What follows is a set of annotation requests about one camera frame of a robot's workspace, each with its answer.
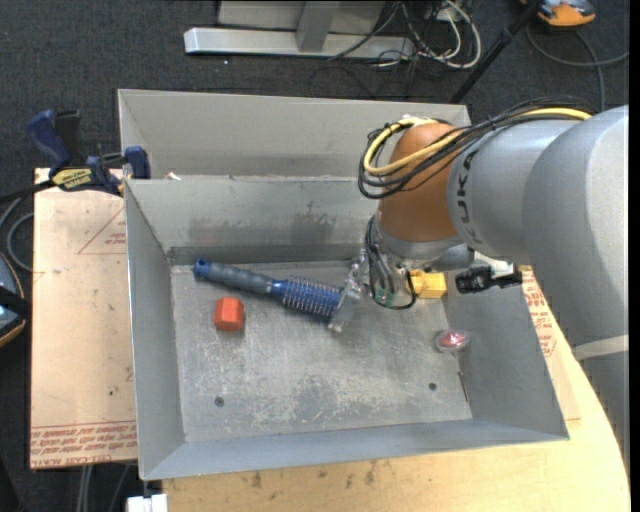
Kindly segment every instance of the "small plastic object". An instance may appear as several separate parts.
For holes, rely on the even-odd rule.
[[[419,299],[439,299],[447,293],[447,280],[441,272],[412,270],[411,282]]]
[[[153,494],[150,497],[131,496],[127,498],[126,512],[167,512],[169,501],[166,494]]]
[[[236,297],[222,297],[216,301],[213,325],[219,331],[235,332],[244,326],[244,303]]]
[[[442,352],[458,352],[469,344],[471,333],[462,329],[448,329],[438,333],[436,347]]]

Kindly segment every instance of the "blue brush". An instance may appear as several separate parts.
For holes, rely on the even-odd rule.
[[[285,307],[323,318],[331,318],[342,298],[343,288],[294,277],[275,280],[232,265],[198,260],[193,267],[197,278],[279,299]]]

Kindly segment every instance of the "cable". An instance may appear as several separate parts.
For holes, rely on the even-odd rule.
[[[0,204],[8,203],[9,201],[13,201],[14,199],[20,199],[55,186],[57,185],[51,180],[43,181],[42,183],[37,183],[25,189],[12,192],[11,194],[0,196]]]
[[[33,217],[33,213],[27,213],[26,215],[23,215],[22,217],[20,217],[13,224],[13,226],[11,226],[11,229],[9,230],[9,234],[7,235],[7,252],[9,253],[9,256],[15,262],[16,265],[18,265],[22,270],[26,270],[27,272],[33,272],[33,268],[31,268],[26,263],[23,263],[22,260],[20,260],[20,258],[18,258],[18,256],[16,255],[15,251],[13,250],[13,235],[16,232],[16,230],[24,222],[28,221],[32,217]]]
[[[329,71],[331,69],[336,69],[338,71],[341,71],[341,72],[349,75],[367,93],[367,97],[368,98],[371,98],[371,99],[375,98],[374,91],[364,82],[364,80],[362,80],[352,69],[349,69],[349,68],[346,68],[344,66],[341,66],[340,64],[332,64],[332,65],[324,66],[324,67],[316,69],[313,73],[311,73],[311,75],[307,79],[307,87],[309,89],[309,92],[311,93],[311,96],[313,96],[314,98],[317,98],[316,91],[313,88],[313,82],[314,82],[315,78],[321,72]]]
[[[82,512],[89,512],[89,485],[91,484],[91,473],[93,466],[89,466],[87,478],[84,482],[84,495],[82,496]]]
[[[393,134],[427,122],[437,122],[434,119],[415,117],[400,119],[369,135],[369,142],[358,168],[358,188],[365,197],[371,199],[382,199],[399,192],[413,190],[442,172],[461,151],[471,147],[492,131],[542,119],[578,119],[583,121],[590,118],[595,112],[596,110],[591,105],[574,97],[557,96],[523,102],[494,118],[489,118],[475,125],[464,128],[452,127],[450,131],[429,146],[388,165],[374,167],[372,162],[377,160],[384,144]],[[418,160],[419,163],[410,171],[404,174],[399,173],[405,166]],[[433,170],[436,164],[440,167]],[[412,184],[409,188],[409,183],[413,178],[426,170],[430,170],[430,173],[424,176],[422,181]],[[381,192],[371,190],[376,188],[383,190]]]
[[[629,50],[627,50],[622,55],[618,55],[617,57],[614,57],[612,59],[607,59],[607,60],[600,60],[600,61],[594,61],[594,62],[574,62],[574,61],[570,61],[570,60],[564,60],[564,59],[561,59],[559,57],[556,57],[555,55],[551,55],[546,50],[544,50],[540,45],[538,45],[538,43],[536,43],[534,41],[533,35],[531,34],[531,25],[527,25],[527,31],[526,32],[527,32],[527,39],[529,39],[529,42],[531,43],[531,46],[533,46],[535,48],[535,50],[540,52],[542,55],[544,55],[548,59],[551,59],[554,62],[558,62],[559,64],[564,64],[566,66],[574,66],[574,67],[578,67],[578,68],[593,68],[593,67],[600,67],[600,66],[611,66],[613,64],[617,64],[618,62],[623,61],[624,59],[626,59],[629,56]]]
[[[407,277],[407,285],[411,296],[409,303],[403,304],[401,306],[392,306],[387,303],[389,300],[389,295],[387,295],[387,293],[395,296],[397,289],[393,280],[392,271],[389,268],[389,264],[382,256],[378,243],[373,241],[372,231],[374,218],[375,217],[371,217],[371,219],[369,219],[364,237],[364,250],[369,260],[369,292],[371,298],[376,304],[378,304],[378,306],[382,306],[386,309],[409,309],[416,303],[418,296],[413,286],[411,274],[406,270],[405,275]],[[377,274],[378,280],[381,283],[380,286],[376,285],[374,272],[375,274]],[[382,296],[379,297],[378,292],[380,291],[380,289],[382,290]]]
[[[576,35],[578,36],[578,39],[580,39],[580,41],[582,41],[582,43],[584,44],[585,48],[589,52],[589,55],[591,55],[591,59],[593,60],[593,62],[598,62],[598,57],[596,56],[596,52],[594,51],[592,46],[589,44],[589,42],[584,38],[584,36],[580,32],[577,32]],[[598,74],[598,90],[600,91],[600,112],[602,112],[604,111],[606,106],[605,91],[604,91],[604,76],[602,74],[602,66],[596,66],[595,68],[596,68],[596,73]]]
[[[76,512],[82,512],[82,502],[84,499],[84,483],[85,483],[85,480],[87,479],[87,468],[88,466],[82,467],[80,486],[78,488],[78,501],[76,502]]]
[[[411,23],[409,12],[404,2],[402,3],[402,12],[403,12],[405,21],[407,23],[407,26],[409,28],[409,31],[414,37],[414,41],[416,42],[417,46],[422,50],[418,52],[418,55],[420,55],[421,57],[429,58],[431,60],[435,60],[453,69],[459,69],[459,70],[469,69],[475,66],[479,62],[480,57],[482,55],[482,40],[480,38],[480,33],[478,32],[478,29],[476,28],[475,24],[471,21],[471,18],[469,17],[469,15],[466,12],[464,12],[455,2],[452,2],[451,0],[446,0],[446,4],[452,9],[454,9],[471,28],[471,33],[473,35],[473,43],[474,43],[473,46],[475,48],[475,55],[469,62],[465,62],[465,63],[451,62],[451,59],[459,53],[462,45],[461,45],[460,33],[457,30],[457,27],[450,16],[449,16],[449,20],[451,25],[454,27],[456,37],[458,40],[458,45],[456,46],[456,49],[451,54],[447,54],[447,52],[444,52],[442,54],[436,54],[431,50],[431,48],[429,48],[426,41],[424,41],[424,39],[420,37],[420,35],[417,33],[416,29]]]
[[[24,198],[19,197],[18,199],[13,201],[13,203],[9,205],[9,208],[7,208],[5,212],[2,214],[2,217],[0,217],[0,229],[2,229],[2,225],[5,223],[9,215],[11,215],[11,212],[15,210],[16,207],[20,204],[20,201],[22,201],[22,199]]]
[[[400,3],[401,2],[394,2],[394,5],[391,9],[391,14],[382,25],[380,25],[377,29],[373,30],[369,35],[365,36],[364,39],[362,39],[357,44],[353,45],[351,48],[347,48],[346,50],[338,53],[337,55],[334,55],[333,57],[329,57],[328,61],[334,61],[334,60],[341,59],[342,57],[346,57],[350,53],[355,52],[358,48],[360,48],[366,42],[371,40],[374,36],[382,32],[382,30],[384,30],[387,27],[387,25],[389,25],[389,23],[391,23],[391,21],[395,17],[396,13],[398,12],[398,8],[400,7]]]
[[[124,471],[122,472],[122,475],[120,475],[120,479],[118,480],[118,484],[116,485],[115,491],[113,491],[113,498],[111,498],[111,503],[109,504],[109,508],[107,509],[107,512],[113,512],[115,510],[116,503],[118,502],[118,498],[120,497],[120,491],[122,490],[122,486],[124,485],[125,478],[127,477],[127,474],[129,473],[130,469],[131,469],[131,466],[127,464],[124,468]]]
[[[586,112],[582,112],[579,110],[573,110],[573,109],[569,109],[569,108],[544,108],[544,109],[536,109],[536,110],[532,110],[526,113],[527,115],[561,115],[561,116],[569,116],[569,117],[575,117],[581,120],[587,119],[588,117],[591,117],[590,114],[586,113]],[[398,121],[396,121],[395,123],[387,126],[375,139],[374,141],[369,145],[369,147],[367,148],[367,151],[365,153],[364,159],[363,159],[363,166],[364,169],[369,173],[369,174],[373,174],[373,175],[386,175],[389,174],[393,171],[396,171],[398,169],[400,169],[401,167],[404,167],[405,165],[407,165],[408,163],[413,162],[414,160],[417,160],[419,158],[422,158],[423,156],[426,156],[429,153],[434,153],[442,148],[444,148],[447,144],[453,142],[455,140],[455,138],[460,134],[460,129],[452,129],[451,132],[449,132],[448,134],[445,134],[443,137],[441,137],[440,139],[438,139],[438,141],[434,142],[433,144],[427,146],[426,148],[422,148],[414,153],[412,153],[411,155],[408,155],[404,158],[401,158],[400,160],[396,160],[395,162],[392,162],[390,164],[387,164],[385,166],[382,167],[373,167],[371,165],[371,161],[373,160],[373,157],[375,156],[376,152],[382,147],[382,144],[389,138],[391,137],[391,135],[393,135],[396,132],[399,131],[403,131],[406,130],[408,128],[411,128],[413,126],[417,126],[420,124],[425,124],[425,123],[429,123],[429,122],[435,122],[435,120],[433,119],[420,119],[420,118],[416,118],[416,117],[410,117],[410,118],[406,118],[406,119],[400,119]]]
[[[406,38],[406,36],[405,36],[405,38],[403,39],[403,42],[402,42],[402,47],[401,47],[401,48],[400,48],[400,50],[399,50],[399,53],[400,53],[401,55],[404,55],[404,47],[405,47],[405,45],[406,45],[406,44],[407,44],[407,38]],[[378,59],[380,59],[380,57],[381,57],[383,54],[388,53],[388,52],[389,52],[389,50],[387,50],[387,51],[385,51],[385,52],[382,52],[382,53],[378,56]],[[413,59],[414,57],[415,57],[415,54],[414,54],[414,55],[410,55],[410,56],[408,56],[408,59],[409,59],[409,60],[411,60],[411,59]],[[387,85],[389,82],[391,82],[391,80],[396,76],[396,73],[397,73],[397,71],[398,71],[398,67],[399,67],[399,66],[398,66],[398,65],[396,65],[396,67],[394,67],[394,68],[391,70],[391,73],[389,73],[389,75],[388,75],[388,76],[387,76],[387,77],[382,81],[382,83],[380,83],[380,85],[378,85],[378,87],[376,87],[376,90],[374,91],[374,98],[378,98],[378,97],[381,95],[381,93],[382,93],[383,89],[386,87],[386,85]]]
[[[405,36],[403,42],[402,42],[402,47],[400,48],[400,50],[385,50],[383,52],[380,52],[380,54],[378,55],[378,57],[376,57],[375,60],[369,61],[367,62],[367,64],[370,64],[372,67],[374,68],[386,68],[389,66],[394,66],[396,64],[399,64],[400,62],[407,62],[410,59],[412,59],[413,57],[415,57],[415,52],[412,53],[411,55],[408,55],[406,53],[404,53],[404,47],[407,44],[407,38]],[[383,57],[385,55],[387,55],[388,53],[396,53],[398,54],[398,58],[396,60],[391,60],[391,61],[385,61],[385,62],[381,62],[383,59]]]

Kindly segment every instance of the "gray metal bin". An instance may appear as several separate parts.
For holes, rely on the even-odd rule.
[[[376,207],[355,181],[367,134],[404,114],[462,125],[463,107],[129,90],[119,105],[153,174],[125,194],[143,479],[566,439],[519,288],[365,302],[336,334],[191,272],[205,258],[341,285]],[[213,326],[224,295],[245,304],[238,333]],[[458,356],[433,343],[450,326],[473,333]]]

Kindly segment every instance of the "cardboard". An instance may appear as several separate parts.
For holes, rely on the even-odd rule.
[[[123,200],[50,189],[34,213],[30,467],[134,460]]]
[[[567,376],[566,358],[561,357],[557,350],[559,342],[566,344],[564,334],[549,309],[549,304],[531,267],[522,267],[521,270],[522,291],[527,300],[531,319],[540,340],[540,347],[549,368],[553,387],[562,409],[562,416],[565,420],[580,419],[580,408]]]

